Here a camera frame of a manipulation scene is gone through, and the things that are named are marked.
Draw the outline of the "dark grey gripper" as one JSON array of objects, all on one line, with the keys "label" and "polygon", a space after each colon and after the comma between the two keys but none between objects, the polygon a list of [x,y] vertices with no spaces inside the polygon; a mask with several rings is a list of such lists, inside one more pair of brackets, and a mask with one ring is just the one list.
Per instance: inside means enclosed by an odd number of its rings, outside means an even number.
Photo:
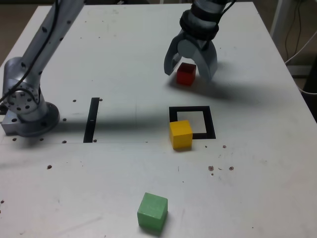
[{"label": "dark grey gripper", "polygon": [[171,75],[181,58],[194,61],[199,75],[211,81],[217,70],[217,54],[214,44],[208,39],[208,33],[190,30],[180,30],[175,36],[164,58],[164,72]]}]

